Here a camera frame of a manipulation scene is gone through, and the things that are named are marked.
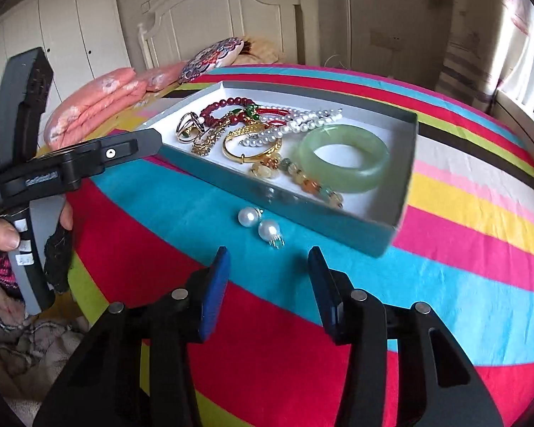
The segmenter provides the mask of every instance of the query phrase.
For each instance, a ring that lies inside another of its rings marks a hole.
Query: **wall socket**
[[[373,47],[386,48],[390,51],[402,51],[404,41],[400,37],[370,30],[370,45]]]

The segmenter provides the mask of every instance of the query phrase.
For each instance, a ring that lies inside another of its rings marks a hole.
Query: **bedpost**
[[[320,28],[318,25],[318,0],[300,0],[305,34],[305,64],[320,65]]]
[[[138,24],[138,41],[142,47],[142,57],[145,60],[146,69],[152,69],[154,67],[154,62],[152,62],[152,54],[150,53],[150,48],[148,47],[148,42],[145,40],[146,29],[143,22]]]

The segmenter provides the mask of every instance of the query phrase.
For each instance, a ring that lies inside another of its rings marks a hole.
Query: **green jade bangle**
[[[358,168],[333,165],[314,151],[329,144],[346,144],[358,149],[364,162]],[[303,138],[297,149],[300,168],[309,178],[338,192],[366,192],[380,184],[389,163],[389,151],[373,133],[354,125],[317,128]]]

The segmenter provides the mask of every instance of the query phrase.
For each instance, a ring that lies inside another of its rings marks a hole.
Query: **striped bedsheet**
[[[217,331],[190,349],[204,425],[330,426],[348,348],[333,346],[320,326],[306,273],[318,245],[331,268],[384,303],[431,304],[511,425],[534,397],[534,161],[522,142],[453,99],[344,70],[222,68],[171,95],[221,80],[339,91],[415,111],[416,163],[394,245],[374,259],[273,215],[286,246],[266,249],[237,223],[244,200],[169,165],[131,162],[69,196],[77,230],[70,282],[87,317],[112,301],[154,301],[225,245],[233,270]],[[145,348],[144,367],[147,358]],[[390,342],[385,426],[395,423],[396,365]]]

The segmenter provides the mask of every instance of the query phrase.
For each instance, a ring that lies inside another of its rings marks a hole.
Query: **pearl earring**
[[[241,226],[245,226],[245,228],[251,228],[261,220],[262,214],[263,210],[257,207],[245,207],[239,211],[237,214],[237,219],[239,220]]]
[[[263,220],[259,223],[259,237],[275,249],[280,249],[285,246],[285,241],[281,237],[281,229],[279,223],[274,220]]]

